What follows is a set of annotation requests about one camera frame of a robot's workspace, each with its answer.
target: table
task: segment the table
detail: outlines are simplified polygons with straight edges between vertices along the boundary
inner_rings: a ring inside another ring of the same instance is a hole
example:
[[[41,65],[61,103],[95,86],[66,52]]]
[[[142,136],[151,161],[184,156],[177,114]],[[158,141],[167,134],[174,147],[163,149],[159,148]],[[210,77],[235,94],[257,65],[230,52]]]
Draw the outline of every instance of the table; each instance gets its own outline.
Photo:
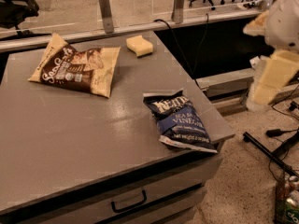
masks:
[[[0,223],[182,223],[204,198],[221,154],[161,144],[142,93],[184,88],[218,151],[234,132],[155,33],[143,34],[154,51],[142,58],[126,48],[131,36],[73,44],[121,46],[109,99],[28,82],[43,49],[9,56],[0,86]]]

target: gray tabletop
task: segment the gray tabletop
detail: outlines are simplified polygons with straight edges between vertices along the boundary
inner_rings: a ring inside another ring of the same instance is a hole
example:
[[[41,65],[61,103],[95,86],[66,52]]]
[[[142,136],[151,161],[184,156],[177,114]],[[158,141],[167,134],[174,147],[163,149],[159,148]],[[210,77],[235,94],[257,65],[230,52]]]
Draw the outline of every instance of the gray tabletop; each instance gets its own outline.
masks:
[[[78,50],[121,46],[109,99],[27,81],[43,49],[9,56],[0,86],[0,214],[189,152],[158,141],[143,92],[184,88],[213,143],[234,135],[154,33],[143,34],[154,52],[142,58],[125,46],[131,36],[74,44]]]

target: concrete floor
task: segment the concrete floor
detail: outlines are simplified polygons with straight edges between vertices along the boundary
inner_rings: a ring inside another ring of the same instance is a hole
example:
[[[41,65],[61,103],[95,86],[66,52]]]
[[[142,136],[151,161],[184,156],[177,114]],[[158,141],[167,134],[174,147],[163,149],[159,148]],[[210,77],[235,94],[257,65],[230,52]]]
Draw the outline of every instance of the concrete floor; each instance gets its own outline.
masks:
[[[72,33],[103,29],[97,0],[36,0],[40,5],[37,18],[26,20],[21,27],[34,32]],[[117,27],[151,22],[162,18],[170,20],[173,0],[110,0],[114,24]],[[196,1],[192,8],[185,2],[185,16],[205,16],[207,12],[226,13],[239,9],[231,0],[211,11],[207,3]],[[14,30],[0,30],[0,36],[12,35]],[[277,105],[277,109],[288,111],[289,103]],[[299,118],[299,111],[292,112]],[[270,150],[280,145],[276,139],[265,136],[269,129],[294,130],[298,121],[268,108],[262,113],[249,111],[223,114],[235,130],[235,138],[227,141],[222,149],[223,162],[212,180],[206,182],[208,193],[196,206],[196,214],[188,224],[267,224],[273,223],[276,180],[271,175],[268,158],[251,143],[243,141],[248,132]],[[280,136],[285,140],[294,133]],[[299,169],[299,148],[294,147],[286,162]],[[275,164],[271,165],[276,176],[282,174]]]

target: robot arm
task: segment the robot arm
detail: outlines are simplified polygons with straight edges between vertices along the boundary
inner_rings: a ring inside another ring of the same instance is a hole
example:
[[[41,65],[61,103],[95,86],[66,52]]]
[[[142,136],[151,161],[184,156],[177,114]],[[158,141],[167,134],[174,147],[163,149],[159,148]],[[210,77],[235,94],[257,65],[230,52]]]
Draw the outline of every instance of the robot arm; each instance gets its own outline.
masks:
[[[244,28],[247,35],[263,35],[275,52],[256,72],[247,106],[268,105],[299,70],[299,0],[277,0]]]

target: brown chip bag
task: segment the brown chip bag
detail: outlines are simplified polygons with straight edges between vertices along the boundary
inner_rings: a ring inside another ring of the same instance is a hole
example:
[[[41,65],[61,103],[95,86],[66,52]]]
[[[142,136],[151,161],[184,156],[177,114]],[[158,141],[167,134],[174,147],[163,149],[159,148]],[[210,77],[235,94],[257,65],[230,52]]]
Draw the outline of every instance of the brown chip bag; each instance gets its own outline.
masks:
[[[29,81],[110,97],[120,48],[77,51],[53,34]]]

